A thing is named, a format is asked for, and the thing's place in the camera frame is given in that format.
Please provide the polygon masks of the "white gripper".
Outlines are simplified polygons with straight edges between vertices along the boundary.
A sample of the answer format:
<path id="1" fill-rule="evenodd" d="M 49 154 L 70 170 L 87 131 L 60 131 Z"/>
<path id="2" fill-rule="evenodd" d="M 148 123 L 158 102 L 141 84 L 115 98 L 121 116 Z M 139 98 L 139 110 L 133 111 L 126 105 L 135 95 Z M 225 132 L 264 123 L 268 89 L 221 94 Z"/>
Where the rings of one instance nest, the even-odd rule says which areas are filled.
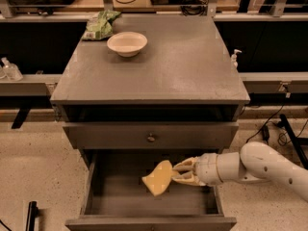
<path id="1" fill-rule="evenodd" d="M 198 187 L 215 186 L 226 181 L 240 179 L 240 154 L 238 152 L 225 154 L 204 153 L 199 158 L 190 157 L 185 159 L 172 169 L 178 172 L 188 171 L 172 177 L 172 180 L 179 184 Z"/>

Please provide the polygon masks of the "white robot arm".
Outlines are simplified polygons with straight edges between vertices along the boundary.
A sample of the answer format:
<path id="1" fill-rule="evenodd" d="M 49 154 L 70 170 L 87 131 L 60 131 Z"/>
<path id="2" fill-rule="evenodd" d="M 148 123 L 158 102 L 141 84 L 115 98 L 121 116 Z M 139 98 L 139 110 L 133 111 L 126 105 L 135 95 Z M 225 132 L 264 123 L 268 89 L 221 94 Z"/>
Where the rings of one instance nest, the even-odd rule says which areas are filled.
<path id="1" fill-rule="evenodd" d="M 308 170 L 294 164 L 267 144 L 246 143 L 239 152 L 204 153 L 173 167 L 172 179 L 191 186 L 216 186 L 224 182 L 272 181 L 308 200 Z"/>

